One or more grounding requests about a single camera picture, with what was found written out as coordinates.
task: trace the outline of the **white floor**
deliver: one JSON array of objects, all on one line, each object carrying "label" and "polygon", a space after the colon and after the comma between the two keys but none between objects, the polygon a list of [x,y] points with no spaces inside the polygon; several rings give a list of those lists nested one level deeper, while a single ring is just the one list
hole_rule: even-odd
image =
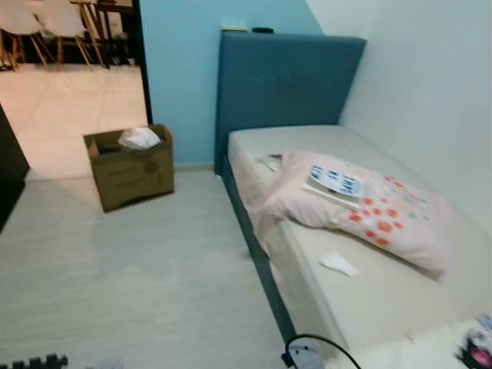
[{"label": "white floor", "polygon": [[180,173],[176,188],[104,214],[92,178],[29,182],[0,235],[0,362],[284,367],[221,180]]},{"label": "white floor", "polygon": [[91,175],[82,135],[147,124],[139,68],[36,65],[0,73],[0,104],[31,170],[28,180]]}]

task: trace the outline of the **black cable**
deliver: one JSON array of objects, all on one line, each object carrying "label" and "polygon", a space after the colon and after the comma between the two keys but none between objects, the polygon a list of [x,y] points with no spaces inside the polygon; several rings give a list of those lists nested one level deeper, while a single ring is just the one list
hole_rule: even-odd
[{"label": "black cable", "polygon": [[319,341],[323,341],[327,344],[330,344],[331,346],[337,348],[338,350],[340,350],[341,352],[343,352],[345,354],[346,357],[349,358],[349,360],[352,362],[352,364],[357,368],[357,369],[362,369],[361,366],[356,362],[356,360],[348,353],[346,352],[346,350],[340,346],[339,344],[331,341],[331,340],[328,340],[327,338],[323,337],[323,336],[320,336],[318,334],[311,334],[311,333],[302,333],[302,334],[296,334],[295,336],[293,336],[292,338],[290,338],[287,343],[285,344],[285,352],[289,352],[289,345],[296,341],[297,339],[299,338],[313,338],[315,340],[319,340]]}]

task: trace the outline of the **brown cardboard box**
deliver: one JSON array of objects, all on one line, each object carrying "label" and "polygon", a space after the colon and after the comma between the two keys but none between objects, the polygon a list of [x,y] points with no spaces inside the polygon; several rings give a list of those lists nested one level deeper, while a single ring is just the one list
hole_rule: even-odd
[{"label": "brown cardboard box", "polygon": [[175,190],[172,136],[164,125],[149,128],[162,140],[147,150],[123,149],[123,131],[84,136],[92,173],[105,212]]}]

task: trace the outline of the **white plastic bag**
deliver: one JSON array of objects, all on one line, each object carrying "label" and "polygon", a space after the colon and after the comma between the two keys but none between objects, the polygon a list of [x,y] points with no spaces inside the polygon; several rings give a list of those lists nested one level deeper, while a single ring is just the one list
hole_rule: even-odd
[{"label": "white plastic bag", "polygon": [[133,150],[146,150],[161,142],[161,139],[148,127],[130,128],[121,134],[118,143]]}]

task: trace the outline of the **polka dot pillowcase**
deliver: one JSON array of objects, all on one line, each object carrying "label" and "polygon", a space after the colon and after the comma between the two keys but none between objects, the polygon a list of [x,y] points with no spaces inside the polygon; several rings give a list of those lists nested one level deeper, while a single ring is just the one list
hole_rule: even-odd
[{"label": "polka dot pillowcase", "polygon": [[[351,210],[303,189],[312,165],[359,178],[364,196]],[[330,155],[288,150],[259,211],[314,228],[341,229],[434,273],[449,264],[450,209],[439,195]]]}]

